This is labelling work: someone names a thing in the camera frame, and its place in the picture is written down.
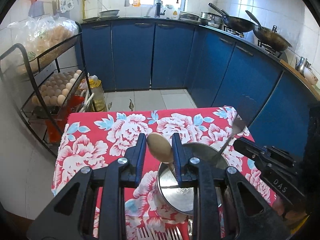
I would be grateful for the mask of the steel basin on counter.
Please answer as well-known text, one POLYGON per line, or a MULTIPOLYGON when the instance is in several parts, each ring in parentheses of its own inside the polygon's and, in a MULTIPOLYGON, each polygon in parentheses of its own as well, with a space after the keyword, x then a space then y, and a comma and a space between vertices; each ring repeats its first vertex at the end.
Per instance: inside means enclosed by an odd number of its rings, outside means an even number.
POLYGON ((104 10, 99 12, 99 17, 116 17, 119 14, 119 9, 113 9, 113 10, 104 10))

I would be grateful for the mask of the orange bottle on windowsill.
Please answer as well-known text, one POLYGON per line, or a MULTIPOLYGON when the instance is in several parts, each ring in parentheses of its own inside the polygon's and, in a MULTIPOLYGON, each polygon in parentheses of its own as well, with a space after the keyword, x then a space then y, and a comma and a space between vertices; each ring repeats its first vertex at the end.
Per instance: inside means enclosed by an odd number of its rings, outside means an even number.
POLYGON ((141 6, 140 0, 133 0, 132 6, 133 7, 140 7, 141 6))

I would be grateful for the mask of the stainless steel utensil pot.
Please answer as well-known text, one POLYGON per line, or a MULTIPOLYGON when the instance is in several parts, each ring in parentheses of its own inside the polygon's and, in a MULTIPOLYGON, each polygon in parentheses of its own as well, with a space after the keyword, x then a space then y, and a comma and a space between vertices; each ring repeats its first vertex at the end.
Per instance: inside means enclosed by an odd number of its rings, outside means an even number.
MULTIPOLYGON (((212 161, 218 151, 211 146, 199 142, 190 142, 184 144, 183 148, 191 150, 195 157, 210 163, 216 168, 224 170, 229 166, 224 157, 221 157, 217 163, 212 161)), ((161 163, 159 166, 157 185, 162 198, 170 207, 184 215, 193 215, 194 189, 180 188, 167 164, 161 163)))

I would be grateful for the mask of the red floral tablecloth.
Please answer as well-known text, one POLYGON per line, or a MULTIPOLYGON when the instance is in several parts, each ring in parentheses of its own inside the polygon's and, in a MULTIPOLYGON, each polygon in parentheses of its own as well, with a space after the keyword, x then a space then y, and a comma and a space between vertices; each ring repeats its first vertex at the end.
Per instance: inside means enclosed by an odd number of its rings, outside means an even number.
MULTIPOLYGON (((219 150, 231 135, 236 110, 231 106, 143 112, 73 113, 68 117, 58 149, 52 193, 57 194, 85 166, 102 168, 124 156, 140 134, 152 132, 170 140, 174 133, 184 144, 197 142, 219 150)), ((157 187, 159 162, 147 153, 143 178, 136 189, 126 189, 128 239, 138 228, 164 232, 178 228, 188 239, 187 217, 162 198, 157 187)))

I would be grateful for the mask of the steel lidded pot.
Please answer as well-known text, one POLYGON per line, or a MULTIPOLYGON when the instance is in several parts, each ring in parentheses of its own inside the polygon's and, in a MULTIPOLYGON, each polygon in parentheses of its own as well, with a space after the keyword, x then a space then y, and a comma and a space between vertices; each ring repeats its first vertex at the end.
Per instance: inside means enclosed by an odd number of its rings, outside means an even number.
POLYGON ((201 12, 200 22, 202 25, 210 26, 217 29, 221 29, 223 24, 221 16, 213 14, 211 12, 201 12))

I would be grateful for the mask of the wooden spoon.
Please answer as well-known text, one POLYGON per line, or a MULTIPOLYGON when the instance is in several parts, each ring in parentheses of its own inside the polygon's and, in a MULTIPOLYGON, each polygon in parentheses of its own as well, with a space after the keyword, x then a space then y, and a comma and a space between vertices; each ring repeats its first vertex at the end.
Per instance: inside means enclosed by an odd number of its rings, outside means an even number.
POLYGON ((173 150, 168 140, 161 134, 152 132, 147 136, 146 143, 151 155, 161 163, 166 164, 175 177, 173 150))

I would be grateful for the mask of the blue kitchen cabinets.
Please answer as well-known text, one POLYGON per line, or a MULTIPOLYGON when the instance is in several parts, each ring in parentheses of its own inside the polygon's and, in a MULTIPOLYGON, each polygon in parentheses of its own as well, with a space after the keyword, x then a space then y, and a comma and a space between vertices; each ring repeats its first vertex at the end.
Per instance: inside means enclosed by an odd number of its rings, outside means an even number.
POLYGON ((263 49, 215 28, 161 18, 84 23, 79 64, 107 92, 185 88, 197 107, 239 107, 252 99, 249 130, 259 145, 301 156, 309 108, 319 96, 263 49))

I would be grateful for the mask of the chrome sink faucet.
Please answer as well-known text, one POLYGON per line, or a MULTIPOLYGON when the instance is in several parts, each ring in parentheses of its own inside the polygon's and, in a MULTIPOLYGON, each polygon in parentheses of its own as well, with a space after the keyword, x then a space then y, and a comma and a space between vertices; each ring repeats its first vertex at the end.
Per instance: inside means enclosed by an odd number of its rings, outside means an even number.
POLYGON ((155 1, 155 18, 160 18, 161 16, 165 15, 165 11, 161 12, 161 6, 162 2, 161 0, 156 0, 155 1))

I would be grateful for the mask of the black wok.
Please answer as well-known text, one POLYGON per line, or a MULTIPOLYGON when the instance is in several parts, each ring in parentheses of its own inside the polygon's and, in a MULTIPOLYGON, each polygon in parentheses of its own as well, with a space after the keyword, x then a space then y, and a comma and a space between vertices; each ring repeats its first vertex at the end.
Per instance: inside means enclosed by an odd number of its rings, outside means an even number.
POLYGON ((213 3, 208 3, 208 6, 221 15, 224 24, 229 29, 232 29, 239 33, 247 33, 254 29, 254 23, 252 23, 251 21, 239 17, 229 16, 226 12, 219 9, 213 3))
POLYGON ((251 20, 255 22, 253 33, 263 44, 270 46, 275 51, 285 51, 287 48, 292 47, 292 45, 276 31, 263 27, 251 12, 246 10, 246 13, 251 20))

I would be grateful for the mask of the steel fork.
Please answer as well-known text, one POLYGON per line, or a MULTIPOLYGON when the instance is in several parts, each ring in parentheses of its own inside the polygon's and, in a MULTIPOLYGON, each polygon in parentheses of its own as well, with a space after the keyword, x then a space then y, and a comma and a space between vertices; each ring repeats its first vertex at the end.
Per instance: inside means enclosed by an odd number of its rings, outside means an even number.
POLYGON ((182 240, 182 234, 178 227, 167 228, 164 232, 156 232, 156 239, 159 240, 182 240))
POLYGON ((154 240, 152 233, 147 228, 136 228, 138 240, 154 240))

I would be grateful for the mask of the plastic bag of eggs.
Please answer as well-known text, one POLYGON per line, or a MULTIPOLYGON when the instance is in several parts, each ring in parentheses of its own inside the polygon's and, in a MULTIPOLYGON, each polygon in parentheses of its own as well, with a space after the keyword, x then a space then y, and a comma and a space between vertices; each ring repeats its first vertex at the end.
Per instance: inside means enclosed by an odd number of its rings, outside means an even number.
POLYGON ((24 46, 33 72, 39 70, 36 60, 39 55, 79 33, 73 20, 52 15, 28 17, 24 21, 9 24, 8 28, 13 31, 13 43, 24 46))

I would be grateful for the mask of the steel kettle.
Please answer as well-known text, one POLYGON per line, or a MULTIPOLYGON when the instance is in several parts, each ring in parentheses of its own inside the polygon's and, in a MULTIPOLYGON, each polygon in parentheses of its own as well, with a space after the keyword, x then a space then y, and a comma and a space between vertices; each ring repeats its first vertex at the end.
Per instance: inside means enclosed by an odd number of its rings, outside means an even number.
POLYGON ((307 58, 304 57, 296 57, 296 64, 295 64, 295 70, 298 71, 300 74, 304 74, 305 68, 310 68, 311 63, 308 61, 307 58))

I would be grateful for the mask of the tray of eggs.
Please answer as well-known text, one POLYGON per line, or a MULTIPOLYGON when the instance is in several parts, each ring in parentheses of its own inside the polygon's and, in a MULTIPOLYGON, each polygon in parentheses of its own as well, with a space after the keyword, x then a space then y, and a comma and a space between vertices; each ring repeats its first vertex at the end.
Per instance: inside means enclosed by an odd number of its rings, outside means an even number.
POLYGON ((46 106, 62 106, 69 94, 80 95, 82 70, 53 72, 48 77, 35 78, 35 83, 46 106))

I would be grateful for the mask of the black wok near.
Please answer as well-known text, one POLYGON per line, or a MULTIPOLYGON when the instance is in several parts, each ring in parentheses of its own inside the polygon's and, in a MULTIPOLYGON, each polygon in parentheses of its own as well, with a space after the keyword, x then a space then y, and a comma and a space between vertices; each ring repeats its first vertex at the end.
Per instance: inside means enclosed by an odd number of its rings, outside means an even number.
POLYGON ((253 33, 263 44, 270 46, 275 51, 285 51, 287 48, 292 47, 292 45, 276 31, 263 27, 251 12, 246 10, 246 13, 251 20, 255 22, 253 33))

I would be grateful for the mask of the cooking oil bottle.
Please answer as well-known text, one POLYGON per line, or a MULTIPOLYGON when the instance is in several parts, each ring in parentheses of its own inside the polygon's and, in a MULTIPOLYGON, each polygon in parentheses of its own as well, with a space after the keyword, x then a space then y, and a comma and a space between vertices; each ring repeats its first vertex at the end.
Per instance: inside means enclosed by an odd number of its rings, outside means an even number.
POLYGON ((96 112, 106 112, 106 102, 102 81, 96 75, 89 77, 91 92, 94 93, 92 99, 92 110, 96 112))

